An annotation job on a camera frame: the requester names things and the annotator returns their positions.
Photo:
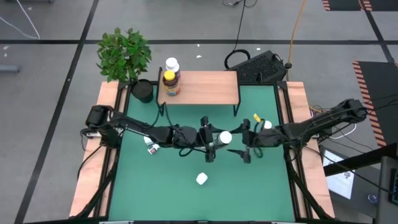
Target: black plant pot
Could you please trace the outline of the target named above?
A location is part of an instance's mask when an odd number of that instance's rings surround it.
[[[149,103],[154,99],[154,86],[149,80],[140,79],[131,86],[131,94],[143,103]]]

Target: white cable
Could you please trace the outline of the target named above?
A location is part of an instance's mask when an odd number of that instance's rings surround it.
[[[343,137],[345,137],[345,136],[347,136],[347,135],[353,133],[353,132],[355,131],[355,129],[356,129],[356,124],[354,124],[354,128],[353,128],[351,131],[349,131],[348,133],[343,134],[343,135],[338,136],[338,137],[335,137],[335,138],[330,136],[329,138],[334,139],[334,140],[336,140],[336,139],[341,139],[341,138],[343,138]]]
[[[6,21],[5,19],[3,19],[1,16],[0,16],[0,19],[1,19],[3,22],[5,22],[7,25],[9,25],[9,26],[11,26],[12,28],[14,28],[15,30],[18,30],[22,35],[24,35],[24,36],[26,36],[26,37],[28,37],[28,38],[31,38],[31,39],[40,39],[40,34],[39,34],[39,32],[37,32],[37,29],[36,29],[35,25],[34,25],[33,22],[31,21],[30,17],[27,15],[27,13],[25,12],[25,9],[22,7],[22,5],[21,5],[21,3],[19,2],[19,0],[16,0],[16,1],[18,2],[19,7],[21,7],[21,9],[22,9],[22,11],[24,12],[26,18],[29,20],[30,24],[32,25],[33,29],[35,30],[35,32],[36,32],[36,34],[37,34],[37,37],[32,37],[32,36],[29,36],[29,35],[25,34],[23,31],[21,31],[20,29],[18,29],[18,27],[16,27],[16,26],[12,25],[11,23],[7,22],[7,21]]]

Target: green leaves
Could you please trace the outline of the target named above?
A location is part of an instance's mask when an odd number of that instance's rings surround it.
[[[137,80],[142,72],[147,72],[147,63],[152,60],[147,41],[139,31],[132,28],[122,35],[120,28],[115,28],[114,34],[103,34],[98,43],[98,58],[96,63],[101,69],[101,75],[107,76],[107,81],[119,80],[126,82],[129,79]]]

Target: white block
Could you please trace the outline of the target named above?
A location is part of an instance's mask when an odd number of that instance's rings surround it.
[[[207,175],[205,173],[200,173],[197,177],[198,184],[202,185],[207,180]]]

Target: white paper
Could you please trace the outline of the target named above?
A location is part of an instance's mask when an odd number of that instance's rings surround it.
[[[325,156],[331,159],[333,162],[343,160],[343,158],[336,156],[329,151],[325,151]],[[323,158],[323,166],[332,164],[332,162],[327,158]],[[351,191],[353,189],[354,183],[354,174],[352,172],[331,175],[326,178],[326,181],[328,182],[329,190],[345,198],[351,199]]]

